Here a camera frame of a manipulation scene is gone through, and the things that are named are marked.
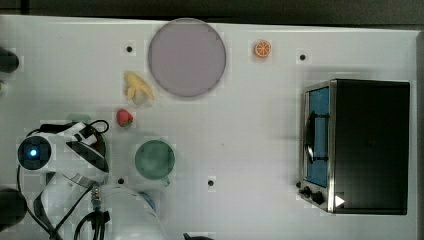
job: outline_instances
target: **red strawberry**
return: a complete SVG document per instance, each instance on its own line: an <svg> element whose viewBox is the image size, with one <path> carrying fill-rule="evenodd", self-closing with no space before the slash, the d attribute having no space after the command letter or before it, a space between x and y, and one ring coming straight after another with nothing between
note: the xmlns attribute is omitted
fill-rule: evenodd
<svg viewBox="0 0 424 240"><path fill-rule="evenodd" d="M118 112L116 113L116 120L118 121L118 124L121 127L126 127L131 125L131 123L133 122L133 119L134 118L132 117L131 113L129 113L125 109L119 109Z"/></svg>

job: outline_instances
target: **toy fruit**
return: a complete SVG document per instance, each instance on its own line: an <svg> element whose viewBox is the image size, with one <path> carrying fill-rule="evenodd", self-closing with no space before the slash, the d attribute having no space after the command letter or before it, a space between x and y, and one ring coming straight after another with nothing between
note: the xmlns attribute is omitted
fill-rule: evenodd
<svg viewBox="0 0 424 240"><path fill-rule="evenodd" d="M265 40L261 40L255 45L254 52L257 57L266 58L271 53L271 44Z"/></svg>
<svg viewBox="0 0 424 240"><path fill-rule="evenodd" d="M118 112L116 113L116 120L118 121L119 126L127 127L131 125L134 118L131 115L131 113L129 113L127 110L119 109Z"/></svg>
<svg viewBox="0 0 424 240"><path fill-rule="evenodd" d="M152 89L150 89L149 85L147 85L143 78L134 72L126 72L125 81L127 81L128 84L128 88L125 89L125 94L127 95L128 100L133 99L136 96L136 92L145 93L151 100L155 99L155 96L153 96Z"/></svg>

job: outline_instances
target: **white table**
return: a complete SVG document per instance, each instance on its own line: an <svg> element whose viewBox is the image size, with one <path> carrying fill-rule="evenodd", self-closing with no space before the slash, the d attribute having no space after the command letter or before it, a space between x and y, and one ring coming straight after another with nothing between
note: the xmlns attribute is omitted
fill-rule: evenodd
<svg viewBox="0 0 424 240"><path fill-rule="evenodd" d="M184 100L161 89L149 72L147 49L163 24L0 16L0 43L23 62L0 75L7 87L0 95L0 183L14 187L16 149L26 133L85 113L111 123L111 181L123 177L142 190L147 185L133 169L137 146L162 137L175 148L171 186L153 194L170 239L183 239L184 232L223 240L416 239L416 31L211 24L226 45L226 71L213 92ZM252 54L258 39L272 43L263 61ZM125 52L128 44L134 52ZM127 70L152 86L154 101L140 107L126 101ZM330 216L297 197L300 93L334 77L411 82L407 216ZM135 116L130 129L115 121L121 107ZM208 177L216 178L212 188ZM34 197L42 180L32 179L25 188ZM27 216L0 238L46 236L40 229Z"/></svg>

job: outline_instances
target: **orange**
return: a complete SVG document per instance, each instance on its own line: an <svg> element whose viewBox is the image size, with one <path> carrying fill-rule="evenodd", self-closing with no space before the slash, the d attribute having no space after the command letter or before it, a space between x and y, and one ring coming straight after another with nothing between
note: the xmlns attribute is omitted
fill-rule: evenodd
<svg viewBox="0 0 424 240"><path fill-rule="evenodd" d="M261 40L255 45L254 52L257 57L266 58L271 53L271 44L265 40Z"/></svg>

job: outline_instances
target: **black toaster oven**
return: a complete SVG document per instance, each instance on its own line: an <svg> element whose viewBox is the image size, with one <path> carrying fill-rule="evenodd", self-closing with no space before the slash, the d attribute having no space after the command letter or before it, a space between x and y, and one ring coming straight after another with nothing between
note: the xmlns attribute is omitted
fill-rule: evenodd
<svg viewBox="0 0 424 240"><path fill-rule="evenodd" d="M334 79L304 90L300 196L329 213L407 213L408 82Z"/></svg>

